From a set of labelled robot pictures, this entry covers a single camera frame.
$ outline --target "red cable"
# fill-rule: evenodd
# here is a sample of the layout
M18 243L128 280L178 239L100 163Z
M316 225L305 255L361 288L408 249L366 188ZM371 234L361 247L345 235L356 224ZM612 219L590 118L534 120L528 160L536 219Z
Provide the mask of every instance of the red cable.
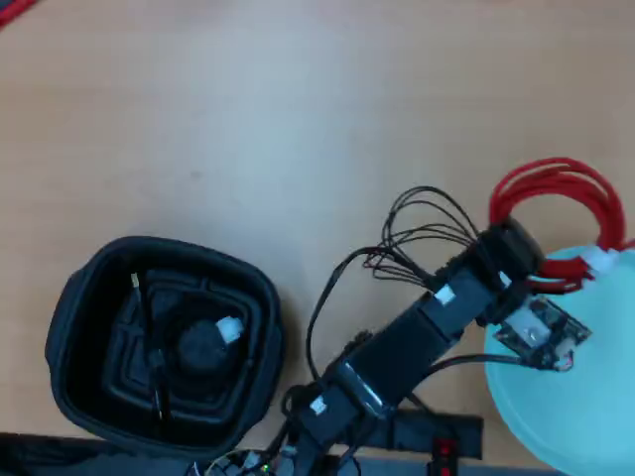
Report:
M507 174L492 192L490 223L500 223L521 201L544 194L567 196L586 206L599 224L599 248L623 250L635 245L635 240L624 243L624 212L613 186L588 165L566 157L532 162ZM584 278L591 278L588 265L580 257L546 260L538 276L557 280L532 282L535 291L546 294L576 291Z
M26 12L38 0L14 0L0 10L0 28L14 20L18 15Z

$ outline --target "light blue bowl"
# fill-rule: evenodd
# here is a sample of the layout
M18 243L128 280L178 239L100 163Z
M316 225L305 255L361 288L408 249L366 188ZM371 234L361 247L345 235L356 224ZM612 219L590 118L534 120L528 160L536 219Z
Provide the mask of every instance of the light blue bowl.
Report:
M555 258L575 256L565 250ZM635 475L635 253L583 290L550 297L593 335L567 373L487 364L492 398L516 437L571 476ZM486 331L485 352L514 355Z

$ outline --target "black basket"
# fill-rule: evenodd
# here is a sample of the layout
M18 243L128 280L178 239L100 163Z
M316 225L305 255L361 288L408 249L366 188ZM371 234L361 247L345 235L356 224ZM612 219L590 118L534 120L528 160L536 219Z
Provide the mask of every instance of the black basket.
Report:
M171 414L161 426L153 420L146 327L131 286L138 272L153 334L197 313L212 321L230 313L244 327L231 365L197 378L167 372ZM265 275L230 256L174 240L121 238L68 280L46 357L55 400L75 424L133 451L213 459L269 408L284 360L279 298ZM168 367L173 360L166 357Z

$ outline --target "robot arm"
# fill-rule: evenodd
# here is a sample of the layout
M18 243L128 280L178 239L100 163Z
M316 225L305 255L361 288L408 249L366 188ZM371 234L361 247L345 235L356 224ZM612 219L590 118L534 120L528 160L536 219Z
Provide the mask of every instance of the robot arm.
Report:
M540 249L517 222L491 226L435 273L436 290L423 294L298 392L286 410L296 440L296 476L314 474L318 462L352 428L355 434L343 459L365 444L381 421L394 417L400 403L430 375L433 364L472 321L481 326L503 323L509 336L514 334L508 340L516 352L523 341L519 325L542 323L540 345L527 345L523 365L556 369L563 349L571 351L589 332L563 311L550 322L528 313L527 279L542 260ZM519 309L526 322L507 324Z

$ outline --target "wood grain surface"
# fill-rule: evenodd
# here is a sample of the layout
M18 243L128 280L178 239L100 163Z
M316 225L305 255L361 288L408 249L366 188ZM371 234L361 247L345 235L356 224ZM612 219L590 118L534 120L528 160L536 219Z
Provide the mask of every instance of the wood grain surface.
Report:
M302 334L333 266L378 240L407 187L450 191L484 226L506 171L569 155L628 212L634 27L627 0L44 0L0 32L0 431L85 435L53 401L44 344L66 278L115 237L192 241L267 273L285 304L285 389L308 376ZM517 217L546 250L596 233L565 199ZM317 363L416 294L353 266L317 325ZM470 328L454 353L482 343ZM543 466L479 366L420 395L486 418L486 463ZM244 444L280 421L276 403Z

